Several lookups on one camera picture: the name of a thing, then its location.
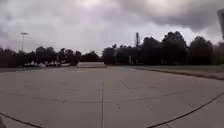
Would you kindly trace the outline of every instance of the cloud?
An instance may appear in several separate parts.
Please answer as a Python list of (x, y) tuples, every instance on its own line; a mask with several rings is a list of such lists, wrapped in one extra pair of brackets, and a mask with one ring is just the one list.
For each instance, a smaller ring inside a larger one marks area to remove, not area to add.
[(134, 44), (134, 33), (162, 39), (179, 30), (217, 40), (217, 9), (223, 0), (0, 0), (0, 45), (19, 50), (38, 46), (98, 53), (112, 44)]
[(136, 23), (154, 22), (158, 25), (175, 25), (194, 31), (213, 26), (218, 21), (217, 10), (223, 8), (223, 0), (113, 0), (124, 14), (133, 16), (127, 20)]

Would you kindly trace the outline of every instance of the light pole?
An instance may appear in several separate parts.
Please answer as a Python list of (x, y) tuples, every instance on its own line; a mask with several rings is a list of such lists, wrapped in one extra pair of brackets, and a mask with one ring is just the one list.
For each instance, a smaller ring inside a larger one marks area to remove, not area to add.
[(23, 36), (23, 42), (22, 42), (22, 51), (23, 51), (23, 47), (24, 47), (24, 37), (25, 37), (26, 35), (28, 35), (28, 33), (26, 33), (26, 32), (21, 32), (21, 35)]

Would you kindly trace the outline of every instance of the tower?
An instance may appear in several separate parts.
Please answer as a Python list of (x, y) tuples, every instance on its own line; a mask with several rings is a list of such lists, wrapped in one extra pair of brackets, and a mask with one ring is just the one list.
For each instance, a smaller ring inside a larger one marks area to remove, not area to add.
[(218, 11), (218, 16), (221, 24), (222, 38), (224, 39), (224, 9)]

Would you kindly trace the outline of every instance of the concrete pavement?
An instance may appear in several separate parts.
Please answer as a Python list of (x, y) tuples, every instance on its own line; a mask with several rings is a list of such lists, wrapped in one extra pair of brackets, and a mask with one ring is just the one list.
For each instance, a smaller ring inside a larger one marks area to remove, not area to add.
[(224, 126), (218, 80), (113, 67), (1, 73), (0, 82), (8, 128)]

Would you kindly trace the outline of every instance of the sky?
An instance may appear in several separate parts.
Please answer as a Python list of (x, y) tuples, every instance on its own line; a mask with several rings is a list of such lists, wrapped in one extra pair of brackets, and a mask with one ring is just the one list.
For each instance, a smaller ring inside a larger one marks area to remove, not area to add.
[(188, 44), (204, 36), (217, 44), (217, 10), (224, 0), (0, 0), (0, 46), (24, 50), (39, 46), (83, 53), (113, 44), (134, 45), (135, 33), (162, 40), (180, 31)]

